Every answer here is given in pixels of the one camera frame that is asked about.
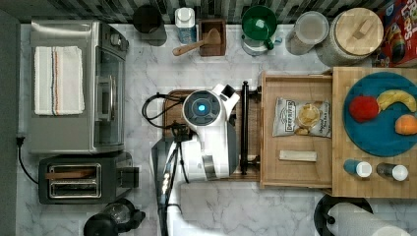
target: striped backsplash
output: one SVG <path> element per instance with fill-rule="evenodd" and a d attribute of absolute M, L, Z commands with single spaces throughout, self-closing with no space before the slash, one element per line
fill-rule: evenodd
<path fill-rule="evenodd" d="M 151 4 L 159 9 L 166 24 L 174 23 L 174 12 L 181 7 L 193 8 L 197 19 L 223 18 L 228 24 L 240 24 L 251 6 L 271 8 L 279 24 L 294 23 L 304 12 L 317 11 L 332 19 L 355 7 L 375 12 L 384 9 L 388 0 L 48 0 L 70 19 L 100 19 L 107 23 L 131 23 L 138 7 Z"/>

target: toaster oven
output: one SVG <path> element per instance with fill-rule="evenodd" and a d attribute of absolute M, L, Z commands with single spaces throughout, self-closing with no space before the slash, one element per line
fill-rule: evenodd
<path fill-rule="evenodd" d="M 73 115 L 36 115 L 31 99 L 31 153 L 101 153 L 124 148 L 126 38 L 100 21 L 31 22 L 32 58 L 38 46 L 77 46 L 82 50 L 85 109 Z M 32 60 L 32 91 L 34 64 Z"/>

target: chip bag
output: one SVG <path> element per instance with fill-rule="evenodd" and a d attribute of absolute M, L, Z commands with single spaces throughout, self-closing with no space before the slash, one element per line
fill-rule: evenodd
<path fill-rule="evenodd" d="M 330 103 L 325 101 L 301 101 L 279 97 L 276 100 L 274 137 L 319 136 L 331 137 Z"/>

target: toaster slot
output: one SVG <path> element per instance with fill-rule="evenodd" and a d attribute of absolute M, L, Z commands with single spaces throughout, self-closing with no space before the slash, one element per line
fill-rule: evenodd
<path fill-rule="evenodd" d="M 99 164 L 50 165 L 49 198 L 84 199 L 101 197 L 101 166 Z"/>

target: blue plate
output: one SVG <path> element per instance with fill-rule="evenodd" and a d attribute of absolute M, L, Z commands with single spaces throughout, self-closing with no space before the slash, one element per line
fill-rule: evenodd
<path fill-rule="evenodd" d="M 417 143 L 417 135 L 403 136 L 395 132 L 395 121 L 403 114 L 412 112 L 401 102 L 389 106 L 373 120 L 358 123 L 349 113 L 349 104 L 357 95 L 377 98 L 389 89 L 402 89 L 414 97 L 417 88 L 409 80 L 394 73 L 371 74 L 357 82 L 346 95 L 343 105 L 344 129 L 352 142 L 363 151 L 377 156 L 395 156 L 411 149 Z"/>

